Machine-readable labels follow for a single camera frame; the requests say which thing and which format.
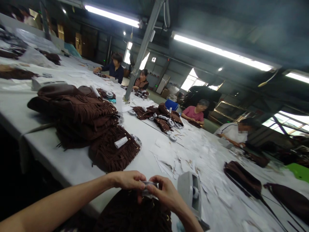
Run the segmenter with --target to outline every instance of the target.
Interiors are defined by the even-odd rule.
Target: ceiling
[[[87,1],[147,21],[154,0]],[[207,70],[261,93],[287,99],[292,104],[309,111],[309,84],[278,74],[263,88],[257,85],[272,73],[182,44],[171,39],[172,31],[180,31],[199,39],[225,46],[237,52],[275,63],[286,69],[309,72],[309,1],[302,0],[169,0],[171,25],[167,32],[156,29],[153,43],[166,48],[167,55],[183,54],[205,63]],[[107,31],[126,30],[131,27],[76,9],[73,18],[85,17],[100,22]],[[163,9],[156,26],[164,25]],[[143,38],[144,29],[134,29],[134,36]]]

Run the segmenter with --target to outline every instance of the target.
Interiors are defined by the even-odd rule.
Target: gray hair
[[[207,107],[208,107],[209,104],[210,104],[210,102],[209,102],[208,100],[206,100],[206,99],[202,99],[202,100],[199,101],[198,104],[204,105],[204,106],[207,106]]]

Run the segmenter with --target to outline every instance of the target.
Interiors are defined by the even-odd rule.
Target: bag strap
[[[272,185],[269,184],[269,183],[267,183],[267,184],[264,184],[264,187],[267,188],[267,189],[270,191],[271,195],[273,195],[273,197],[280,203],[281,207],[282,207],[282,208],[287,212],[287,214],[296,222],[296,224],[297,224],[300,228],[302,228],[304,232],[306,232],[306,230],[298,223],[298,221],[295,220],[295,218],[287,211],[287,209],[284,207],[284,205],[282,204],[282,202],[281,202],[281,201],[277,198],[277,196],[274,194],[273,189],[272,189]]]
[[[225,175],[247,196],[247,197],[251,197],[251,194],[248,193],[243,187],[241,187],[230,175],[229,173],[227,173],[226,169],[224,169],[224,173]],[[283,226],[283,224],[281,223],[281,221],[278,219],[278,217],[276,216],[276,214],[272,211],[272,209],[269,207],[269,205],[264,201],[263,197],[261,196],[260,199],[261,202],[269,209],[269,211],[275,216],[275,218],[278,220],[278,222],[280,223],[280,225],[284,228],[285,231],[288,232],[288,230]]]

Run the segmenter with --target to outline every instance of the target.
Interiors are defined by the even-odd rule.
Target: pink shirt
[[[196,114],[194,110],[195,106],[189,106],[187,109],[183,111],[183,113],[187,115],[189,118],[195,119],[196,121],[204,121],[204,113],[199,112]]]

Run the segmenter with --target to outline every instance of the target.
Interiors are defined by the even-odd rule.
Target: steel beam
[[[154,29],[155,23],[157,21],[157,18],[158,18],[158,15],[160,13],[160,10],[161,10],[163,3],[164,3],[164,0],[156,0],[155,3],[154,3],[154,7],[152,8],[152,12],[151,12],[151,16],[149,18],[149,22],[148,22],[148,25],[147,25],[147,28],[146,28],[146,32],[144,34],[144,38],[143,38],[141,47],[139,49],[136,62],[135,62],[134,70],[131,73],[131,78],[130,78],[130,82],[129,82],[129,85],[128,85],[128,89],[126,91],[125,100],[127,100],[127,101],[130,98],[130,94],[131,94],[131,91],[133,89],[135,80],[137,79],[137,77],[139,75],[139,67],[141,66],[141,62],[144,58],[144,54],[145,54],[145,51],[147,49],[151,33]]]

